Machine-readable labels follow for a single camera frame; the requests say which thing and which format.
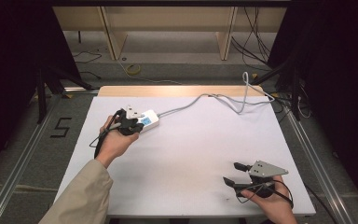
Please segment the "white table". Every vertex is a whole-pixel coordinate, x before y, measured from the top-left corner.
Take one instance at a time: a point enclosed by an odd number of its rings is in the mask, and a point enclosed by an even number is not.
[[[93,159],[94,148],[89,144],[108,115],[126,105],[160,113],[193,99],[95,97],[57,198]],[[248,101],[267,101],[267,97],[248,97]],[[237,115],[214,98],[202,97],[190,108],[161,118],[158,127],[141,133],[108,168],[114,179],[108,216],[261,216],[262,211],[254,203],[239,203],[234,190],[223,181],[225,176],[237,183],[249,183],[248,174],[235,170],[233,163],[253,165],[256,160],[287,169],[289,175],[283,180],[292,191],[294,213],[315,214],[271,105],[247,105],[244,111]]]

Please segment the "gray carpet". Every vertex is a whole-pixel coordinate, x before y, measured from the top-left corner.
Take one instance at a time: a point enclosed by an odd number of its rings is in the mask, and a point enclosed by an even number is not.
[[[240,85],[241,75],[246,68],[244,65],[204,65],[204,64],[141,64],[142,72],[137,77],[153,80],[169,79],[183,82],[184,84],[200,85]],[[149,81],[128,78],[122,68],[116,63],[93,63],[78,64],[79,71],[92,72],[102,79],[97,79],[90,74],[82,74],[83,80],[93,86],[104,85],[157,85]],[[273,91],[276,77],[263,83],[265,91]],[[75,86],[73,83],[63,80],[65,86]],[[55,198],[55,190],[61,184],[62,177],[72,156],[76,140],[81,131],[83,122],[90,108],[91,94],[75,94],[72,98],[63,98],[54,111],[48,127],[46,128],[40,143],[25,170],[20,184],[34,190],[16,190],[10,199],[7,209],[0,219],[0,223],[36,223],[47,211]],[[275,105],[274,109],[279,111],[280,106]],[[0,185],[5,183],[10,171],[15,165],[21,151],[26,146],[29,137],[34,130],[37,121],[37,103],[31,102],[30,107],[24,113],[23,119],[17,125],[17,131],[10,138],[6,150],[0,155]],[[285,116],[284,112],[277,113],[277,120],[281,121],[281,128],[285,140],[292,152],[298,171],[303,181],[309,185],[324,203],[328,205],[322,188],[312,171],[310,163],[296,137],[295,132]],[[60,118],[71,118],[63,120],[61,126],[69,127],[67,135],[63,138],[51,138],[52,135],[63,134],[63,130],[55,130]],[[339,159],[332,155],[331,147],[325,139],[324,133],[315,118],[302,119],[302,125],[306,128],[310,140],[327,168],[328,174],[332,177],[334,184],[350,213],[358,223],[358,192]],[[313,195],[310,195],[315,204],[317,213],[312,217],[299,217],[299,223],[333,223],[323,207],[317,202]],[[249,217],[248,223],[258,223],[263,217]],[[142,220],[123,220],[123,223],[146,223]],[[201,219],[191,220],[191,223],[214,223]],[[237,219],[217,219],[216,223],[238,223]]]

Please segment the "beige sleeve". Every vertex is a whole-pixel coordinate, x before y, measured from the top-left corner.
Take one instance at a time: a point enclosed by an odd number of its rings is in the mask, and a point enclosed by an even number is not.
[[[112,184],[103,165],[89,161],[39,223],[104,223]]]

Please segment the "human hand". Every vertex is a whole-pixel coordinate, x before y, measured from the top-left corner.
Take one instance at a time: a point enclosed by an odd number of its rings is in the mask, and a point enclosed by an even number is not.
[[[282,177],[280,175],[275,175],[272,178],[276,181],[283,182]],[[275,182],[275,190],[280,192],[284,196],[289,197],[289,192],[287,188],[280,182]],[[261,198],[249,190],[243,190],[241,194],[243,195],[243,197],[256,203],[272,222],[276,224],[297,223],[295,216],[293,215],[290,203],[287,202],[281,196],[277,194],[272,194],[267,198]]]
[[[108,128],[107,126],[109,125],[109,121],[111,119],[112,116],[107,118],[106,123],[100,129],[100,133],[102,133],[104,129]],[[103,166],[107,168],[115,158],[123,155],[130,144],[136,141],[138,137],[139,133],[126,136],[120,133],[118,130],[110,131],[104,138],[100,152],[95,160],[100,161]]]

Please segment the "white cable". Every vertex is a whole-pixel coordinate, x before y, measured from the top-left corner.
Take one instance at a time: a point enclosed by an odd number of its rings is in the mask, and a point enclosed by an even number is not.
[[[312,111],[310,111],[310,113],[308,115],[304,115],[303,112],[300,109],[300,102],[301,102],[301,97],[298,97],[298,104],[297,104],[298,111],[300,112],[302,117],[304,117],[305,119],[309,119],[310,115],[312,114]]]
[[[260,90],[256,89],[255,87],[253,87],[252,85],[250,85],[250,84],[249,84],[249,75],[248,75],[247,72],[244,72],[244,73],[242,74],[242,80],[243,80],[243,82],[246,84],[246,85],[245,85],[245,91],[244,91],[244,95],[243,95],[243,100],[242,100],[242,101],[235,100],[235,99],[233,99],[233,98],[231,98],[231,97],[229,97],[229,96],[226,96],[226,95],[224,95],[224,94],[203,93],[203,94],[199,95],[199,96],[198,96],[193,102],[191,102],[190,104],[185,105],[185,106],[182,106],[182,107],[178,107],[178,108],[175,108],[175,109],[172,109],[172,110],[168,110],[168,111],[165,111],[165,112],[163,112],[163,113],[159,113],[159,114],[158,114],[158,117],[161,118],[161,117],[166,116],[166,115],[169,115],[169,114],[171,114],[171,113],[175,113],[175,112],[178,112],[178,111],[180,111],[180,110],[184,110],[184,109],[186,109],[186,108],[189,108],[189,107],[191,107],[193,104],[195,104],[195,103],[200,99],[201,96],[210,96],[210,97],[213,97],[213,98],[216,99],[217,101],[219,101],[219,102],[225,104],[226,106],[228,106],[232,111],[234,111],[234,112],[237,113],[237,114],[241,114],[241,113],[242,113],[243,109],[245,108],[245,105],[269,104],[269,103],[271,103],[271,102],[273,102],[273,101],[275,100],[275,98],[272,97],[271,95],[269,95],[268,93],[266,93],[266,92],[264,92],[264,91],[260,91]],[[260,92],[260,93],[266,94],[267,97],[268,97],[270,100],[269,100],[269,101],[264,101],[264,102],[258,102],[258,103],[248,103],[248,102],[246,102],[246,97],[247,97],[247,95],[248,95],[249,87],[252,88],[252,89],[255,90],[255,91],[258,91],[258,92]],[[226,98],[226,99],[228,99],[228,101],[224,101],[223,99],[221,99],[221,98],[219,98],[219,97]],[[240,110],[236,109],[236,108],[232,105],[232,103],[234,103],[234,102],[235,102],[235,103],[242,103],[242,106],[241,106],[241,109],[240,109]]]

